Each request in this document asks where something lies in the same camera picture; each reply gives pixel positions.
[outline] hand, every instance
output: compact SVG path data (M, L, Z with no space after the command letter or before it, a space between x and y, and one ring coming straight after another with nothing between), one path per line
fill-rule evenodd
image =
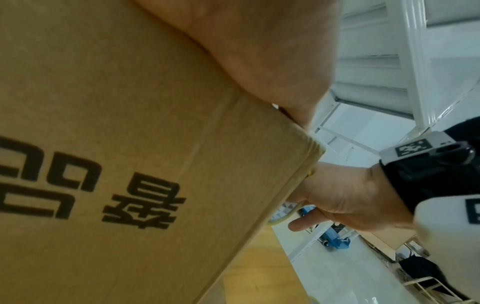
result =
M336 63L342 0L137 0L246 91L308 128Z
M389 226L413 228L413 215L380 165L367 169L318 163L313 175L307 177L287 201L316 206L288 225L292 231L327 220L363 231Z

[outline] glossy floor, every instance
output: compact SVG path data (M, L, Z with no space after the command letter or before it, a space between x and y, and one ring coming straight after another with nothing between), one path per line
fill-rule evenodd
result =
M273 227L286 254L308 236L287 223ZM307 293L321 304L419 304L420 302L359 238L349 249L329 251L315 242L293 267Z

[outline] wrist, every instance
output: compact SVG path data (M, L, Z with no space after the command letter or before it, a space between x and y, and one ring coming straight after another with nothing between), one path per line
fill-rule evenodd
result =
M372 200L379 203L381 215L389 221L390 226L413 228L414 215L400 198L380 164L374 165L370 170L372 178L370 193Z

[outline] wooden table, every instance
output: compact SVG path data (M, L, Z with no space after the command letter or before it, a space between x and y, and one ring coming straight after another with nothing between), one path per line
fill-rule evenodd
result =
M223 284L226 304L311 304L268 226L229 267Z

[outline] cardboard box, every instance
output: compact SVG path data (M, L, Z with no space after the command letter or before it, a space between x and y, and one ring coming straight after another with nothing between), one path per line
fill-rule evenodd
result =
M198 303L321 155L127 0L0 16L2 304Z

